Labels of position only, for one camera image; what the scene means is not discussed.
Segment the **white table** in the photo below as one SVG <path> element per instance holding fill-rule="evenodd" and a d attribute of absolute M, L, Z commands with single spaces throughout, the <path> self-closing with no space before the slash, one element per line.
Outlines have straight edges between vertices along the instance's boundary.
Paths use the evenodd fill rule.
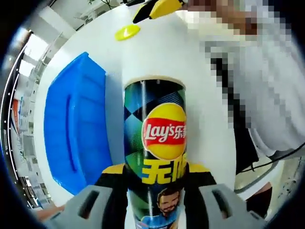
<path fill-rule="evenodd" d="M 140 22 L 141 31 L 135 37 L 117 42 L 114 34 L 132 23 L 138 7 L 119 6 L 84 26 L 55 54 L 43 73 L 35 104 L 34 142 L 41 175 L 57 206 L 72 194 L 53 180 L 48 166 L 43 137 L 45 100 L 54 78 L 82 52 L 88 52 L 110 74 L 106 80 L 106 122 L 114 164 L 124 162 L 122 84 L 147 72 L 168 75 L 186 85 L 189 160 L 204 164 L 218 183 L 234 189 L 234 131 L 228 125 L 228 107 L 222 100 L 222 89 L 199 49 L 198 36 L 192 36 L 186 23 L 174 13 Z"/>

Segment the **blue plastic crate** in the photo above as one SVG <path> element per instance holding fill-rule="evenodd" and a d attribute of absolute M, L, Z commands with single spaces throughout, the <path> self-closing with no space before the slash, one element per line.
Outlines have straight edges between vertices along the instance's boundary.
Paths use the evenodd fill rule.
<path fill-rule="evenodd" d="M 72 194 L 112 165 L 105 121 L 106 72 L 84 52 L 48 89 L 44 141 L 54 180 Z"/>

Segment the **window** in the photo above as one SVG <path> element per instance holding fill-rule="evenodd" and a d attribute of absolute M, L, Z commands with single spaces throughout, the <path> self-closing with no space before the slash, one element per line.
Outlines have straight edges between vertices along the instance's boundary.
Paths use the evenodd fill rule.
<path fill-rule="evenodd" d="M 29 77 L 33 68 L 34 68 L 33 64 L 31 64 L 29 62 L 26 62 L 24 60 L 21 60 L 20 67 L 19 67 L 19 72 L 20 72 L 20 74 Z"/>
<path fill-rule="evenodd" d="M 32 163 L 33 163 L 33 164 L 38 164 L 37 158 L 35 158 L 35 157 L 32 158 Z"/>
<path fill-rule="evenodd" d="M 34 142 L 33 136 L 23 135 L 23 145 L 24 145 L 23 152 L 25 156 L 35 156 L 33 142 Z"/>
<path fill-rule="evenodd" d="M 25 48 L 24 53 L 32 59 L 38 61 L 46 51 L 48 44 L 40 37 L 32 34 L 28 41 L 28 46 Z"/>
<path fill-rule="evenodd" d="M 26 186 L 32 187 L 32 184 L 30 183 L 29 177 L 25 177 Z"/>

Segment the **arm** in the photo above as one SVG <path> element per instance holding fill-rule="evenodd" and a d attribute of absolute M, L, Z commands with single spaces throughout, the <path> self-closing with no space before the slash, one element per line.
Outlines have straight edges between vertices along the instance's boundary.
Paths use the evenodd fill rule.
<path fill-rule="evenodd" d="M 256 18 L 248 12 L 236 10 L 231 0 L 227 4 L 223 4 L 220 0 L 198 0 L 196 3 L 194 0 L 190 0 L 183 9 L 188 11 L 210 11 L 212 17 L 220 18 L 222 23 L 239 30 L 241 35 L 257 34 Z"/>

